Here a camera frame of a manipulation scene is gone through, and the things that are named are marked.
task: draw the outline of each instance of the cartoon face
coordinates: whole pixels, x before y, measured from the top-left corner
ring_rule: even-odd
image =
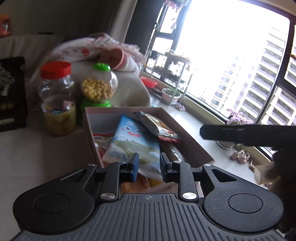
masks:
[[[124,128],[121,128],[123,131],[127,131],[127,133],[133,137],[141,137],[142,131],[138,127],[134,126],[125,126]]]

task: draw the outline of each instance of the tile floor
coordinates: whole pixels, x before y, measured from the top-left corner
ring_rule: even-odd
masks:
[[[237,161],[229,159],[233,150],[226,151],[220,148],[215,141],[204,140],[199,132],[203,125],[198,119],[189,114],[167,106],[154,96],[150,96],[151,105],[154,107],[162,107],[166,110],[215,160],[215,166],[222,168],[238,177],[256,183],[254,173],[249,169],[249,165],[239,164]]]

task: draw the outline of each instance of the metal screw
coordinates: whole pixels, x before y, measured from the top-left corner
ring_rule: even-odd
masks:
[[[101,195],[101,198],[105,199],[105,200],[112,200],[115,198],[115,194],[110,193],[110,192],[106,192]]]
[[[197,195],[193,192],[186,192],[186,193],[183,193],[182,197],[187,200],[192,200],[192,199],[196,199]]]

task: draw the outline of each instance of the potted plant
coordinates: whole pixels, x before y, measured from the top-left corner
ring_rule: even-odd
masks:
[[[229,112],[229,117],[226,121],[226,125],[250,125],[253,124],[253,122],[251,120],[248,120],[247,118],[245,118],[242,112],[236,112],[233,108],[231,109],[227,109],[227,111]],[[220,146],[221,148],[225,149],[225,150],[231,150],[233,148],[233,146],[235,145],[235,143],[233,142],[227,142],[227,141],[217,141],[218,146]]]
[[[167,102],[170,103],[170,99],[174,94],[174,90],[172,89],[163,89],[162,98]],[[181,97],[181,91],[177,90],[176,95],[174,96],[172,103],[177,102],[178,99]]]

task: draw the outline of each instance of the high-rise building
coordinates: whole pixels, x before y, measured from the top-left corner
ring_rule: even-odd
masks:
[[[229,63],[217,89],[206,102],[226,116],[226,109],[233,107],[254,121],[279,70],[286,39],[285,33],[270,27],[266,39],[256,50],[239,53]],[[289,63],[285,79],[296,87],[296,61]],[[278,88],[261,123],[295,125],[295,116],[296,99]]]

